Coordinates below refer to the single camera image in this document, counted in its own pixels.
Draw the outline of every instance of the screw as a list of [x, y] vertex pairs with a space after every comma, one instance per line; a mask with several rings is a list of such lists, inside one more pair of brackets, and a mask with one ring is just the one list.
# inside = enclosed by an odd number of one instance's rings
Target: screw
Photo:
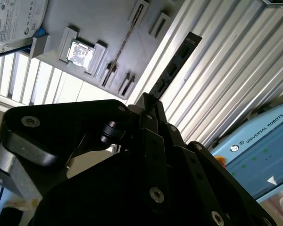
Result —
[[270, 223], [270, 221], [267, 218], [263, 218], [263, 220], [267, 226], [272, 226], [272, 223]]
[[157, 187], [150, 189], [150, 196], [157, 203], [163, 203], [165, 200], [164, 194]]
[[195, 146], [198, 150], [200, 150], [200, 151], [202, 150], [202, 147], [199, 144], [195, 144]]
[[122, 106], [119, 106], [118, 108], [119, 108], [119, 110], [121, 110], [122, 112], [125, 111], [125, 109], [124, 109]]
[[171, 126], [171, 130], [172, 130], [173, 132], [176, 132], [176, 131], [177, 131], [177, 129], [175, 128], [175, 126]]
[[220, 214], [217, 213], [216, 211], [212, 211], [212, 218], [218, 226], [224, 226], [225, 225], [224, 220], [222, 219]]
[[36, 117], [33, 117], [33, 116], [24, 116], [21, 119], [21, 122], [23, 125], [27, 127], [31, 127], [31, 128], [35, 128], [40, 125], [40, 121]]

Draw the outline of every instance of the bolt head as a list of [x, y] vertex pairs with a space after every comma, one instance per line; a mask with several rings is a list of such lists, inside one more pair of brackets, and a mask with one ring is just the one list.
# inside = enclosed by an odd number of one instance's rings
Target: bolt head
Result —
[[124, 108], [124, 107], [122, 107], [122, 106], [119, 106], [118, 108], [119, 108], [119, 110], [121, 110], [122, 112], [124, 112], [124, 111], [125, 111], [125, 108]]
[[24, 116], [21, 119], [21, 122], [22, 122], [23, 125], [30, 127], [30, 128], [35, 128], [35, 127], [38, 127], [40, 125], [39, 119], [37, 119], [36, 117], [33, 117], [33, 116]]
[[200, 150], [200, 151], [202, 150], [202, 147], [199, 144], [195, 144], [195, 146], [198, 150]]
[[157, 187], [153, 187], [150, 189], [150, 196], [157, 203], [163, 203], [165, 200], [164, 194]]
[[176, 132], [176, 131], [177, 131], [177, 129], [175, 128], [175, 126], [171, 126], [171, 130], [172, 130], [173, 132]]

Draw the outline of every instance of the corrugated metal wall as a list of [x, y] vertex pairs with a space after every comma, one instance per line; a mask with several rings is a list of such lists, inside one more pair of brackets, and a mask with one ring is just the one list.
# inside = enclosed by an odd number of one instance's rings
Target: corrugated metal wall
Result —
[[[186, 142], [209, 147], [249, 112], [283, 100], [283, 8], [260, 0], [185, 0], [123, 103], [150, 91], [189, 31], [203, 40], [162, 101]], [[0, 58], [0, 95], [25, 105], [117, 98], [21, 54]]]
[[[203, 40], [162, 101], [186, 142], [210, 146], [252, 110], [283, 100], [283, 9], [259, 0], [195, 0], [185, 6], [191, 31]], [[172, 48], [174, 38], [168, 44]], [[135, 93], [151, 88], [174, 53], [169, 49]]]

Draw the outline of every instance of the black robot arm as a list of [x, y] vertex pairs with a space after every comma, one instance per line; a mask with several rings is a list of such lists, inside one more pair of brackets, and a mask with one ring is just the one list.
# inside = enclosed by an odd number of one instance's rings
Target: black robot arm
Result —
[[[70, 158], [114, 155], [67, 179]], [[13, 108], [0, 130], [0, 184], [42, 199], [33, 226], [276, 223], [198, 142], [186, 145], [162, 103], [116, 100]]]

